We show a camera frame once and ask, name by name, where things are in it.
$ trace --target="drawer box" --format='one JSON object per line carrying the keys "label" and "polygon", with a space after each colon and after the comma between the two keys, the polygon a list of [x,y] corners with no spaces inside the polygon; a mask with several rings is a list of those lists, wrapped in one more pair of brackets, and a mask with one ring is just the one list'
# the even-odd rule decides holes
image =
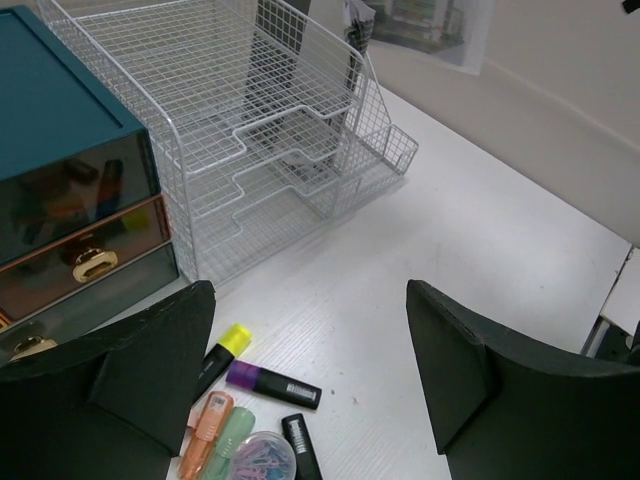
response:
{"label": "drawer box", "polygon": [[160,192],[146,128],[26,7],[0,71],[0,266]]}
{"label": "drawer box", "polygon": [[47,310],[12,325],[0,335],[0,365],[29,338],[42,337],[60,345],[93,330],[177,278],[173,246],[165,243]]}
{"label": "drawer box", "polygon": [[19,321],[169,238],[158,195],[0,268],[0,309],[9,323]]}

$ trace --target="orange highlighter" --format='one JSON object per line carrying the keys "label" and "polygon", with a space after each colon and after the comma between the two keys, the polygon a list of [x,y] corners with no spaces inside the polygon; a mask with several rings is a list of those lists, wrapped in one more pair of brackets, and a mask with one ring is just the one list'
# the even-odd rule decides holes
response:
{"label": "orange highlighter", "polygon": [[232,408],[231,395],[224,392],[209,394],[180,463],[178,474],[182,480],[194,480],[198,476],[211,455]]}

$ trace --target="purple highlighter cap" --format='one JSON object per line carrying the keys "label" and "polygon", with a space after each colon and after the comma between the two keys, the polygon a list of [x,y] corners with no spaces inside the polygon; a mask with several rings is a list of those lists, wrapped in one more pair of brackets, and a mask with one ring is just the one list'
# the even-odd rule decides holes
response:
{"label": "purple highlighter cap", "polygon": [[253,390],[256,387],[256,381],[260,374],[260,367],[234,360],[229,367],[227,374],[227,383],[246,390]]}

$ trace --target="green highlighter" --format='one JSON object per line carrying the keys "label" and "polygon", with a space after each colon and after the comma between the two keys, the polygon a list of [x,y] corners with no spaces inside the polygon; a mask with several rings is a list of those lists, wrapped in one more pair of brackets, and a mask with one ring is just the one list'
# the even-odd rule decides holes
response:
{"label": "green highlighter", "polygon": [[199,480],[227,480],[231,458],[236,453],[238,445],[251,434],[255,423],[255,415],[246,408],[234,407],[231,410],[220,439],[202,469]]}

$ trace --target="wire mesh shelf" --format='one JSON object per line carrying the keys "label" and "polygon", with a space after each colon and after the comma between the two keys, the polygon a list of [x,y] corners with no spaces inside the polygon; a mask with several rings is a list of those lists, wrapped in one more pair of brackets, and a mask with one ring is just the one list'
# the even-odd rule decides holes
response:
{"label": "wire mesh shelf", "polygon": [[417,150],[368,58],[281,0],[38,6],[147,125],[192,280],[229,280],[401,178]]}

